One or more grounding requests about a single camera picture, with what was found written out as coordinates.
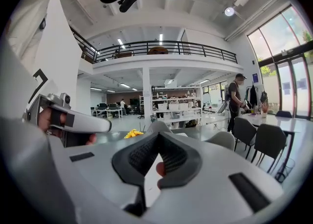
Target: black cap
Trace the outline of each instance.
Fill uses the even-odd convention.
[[[246,79],[246,77],[242,73],[237,73],[236,78],[243,78],[244,80]]]

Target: gray t-shirt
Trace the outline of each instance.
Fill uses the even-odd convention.
[[[236,92],[236,97],[238,98],[238,100],[241,100],[239,88],[236,82],[233,81],[232,83],[229,84],[228,92],[229,92],[229,95],[231,95],[231,92]],[[239,107],[237,102],[235,102],[233,99],[230,99],[230,104],[233,106]]]

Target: ceiling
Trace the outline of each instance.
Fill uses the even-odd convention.
[[[249,0],[237,6],[239,16],[232,17],[225,16],[224,9],[234,0],[138,0],[125,14],[119,12],[116,2],[61,0],[61,4],[69,24],[102,49],[118,44],[117,39],[126,43],[154,40],[160,33],[165,40],[175,41],[182,28],[191,28],[195,22],[202,23],[203,30],[210,25],[227,36],[268,1]]]
[[[230,73],[213,71],[199,68],[153,68],[150,69],[151,86],[163,87],[165,80],[176,79],[178,86],[196,85],[201,81],[214,80],[225,77]],[[106,74],[94,75],[91,79],[91,87],[96,89],[113,90],[116,92],[132,91],[131,88],[142,90],[142,69],[128,69],[124,71],[108,72]],[[120,84],[126,84],[131,88],[125,88]]]

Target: brown wall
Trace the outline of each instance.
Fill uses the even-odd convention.
[[[133,93],[108,93],[107,94],[107,104],[121,102],[124,99],[127,105],[130,105],[130,99],[139,99],[142,96],[142,92]]]

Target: blue sign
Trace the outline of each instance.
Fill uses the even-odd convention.
[[[253,77],[253,83],[259,82],[259,77],[258,77],[258,74],[257,74],[257,73],[254,73],[254,74],[252,75],[252,77]]]

